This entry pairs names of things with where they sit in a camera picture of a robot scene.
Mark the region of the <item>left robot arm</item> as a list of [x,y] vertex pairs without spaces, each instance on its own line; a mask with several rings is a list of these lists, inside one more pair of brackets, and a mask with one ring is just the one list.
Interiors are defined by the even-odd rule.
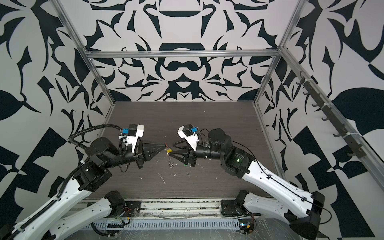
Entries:
[[166,148],[165,144],[145,143],[128,145],[119,150],[101,137],[85,149],[85,164],[76,167],[64,180],[58,193],[33,214],[13,226],[1,228],[2,240],[59,240],[108,216],[124,214],[126,202],[118,191],[111,191],[95,204],[66,217],[77,203],[88,197],[112,177],[110,168],[137,163],[139,168]]

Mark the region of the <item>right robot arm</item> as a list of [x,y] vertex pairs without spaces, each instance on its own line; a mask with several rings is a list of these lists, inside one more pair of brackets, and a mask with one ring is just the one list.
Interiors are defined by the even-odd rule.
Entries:
[[321,214],[325,210],[323,194],[310,193],[280,178],[220,128],[209,131],[205,141],[201,141],[199,128],[192,125],[181,126],[178,135],[181,140],[173,144],[176,150],[170,157],[192,167],[198,159],[218,160],[226,173],[271,195],[264,198],[246,190],[239,191],[233,203],[239,217],[259,215],[278,219],[306,240],[321,236]]

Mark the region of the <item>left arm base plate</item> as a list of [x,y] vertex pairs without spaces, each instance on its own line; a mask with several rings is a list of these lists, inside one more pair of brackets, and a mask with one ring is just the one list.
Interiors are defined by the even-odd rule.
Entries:
[[124,204],[118,207],[118,214],[120,217],[132,217],[140,213],[141,201],[125,201]]

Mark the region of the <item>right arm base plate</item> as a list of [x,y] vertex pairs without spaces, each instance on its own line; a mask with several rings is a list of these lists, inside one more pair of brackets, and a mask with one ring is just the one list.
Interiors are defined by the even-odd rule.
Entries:
[[236,200],[221,200],[221,214],[224,217],[247,216],[249,212]]

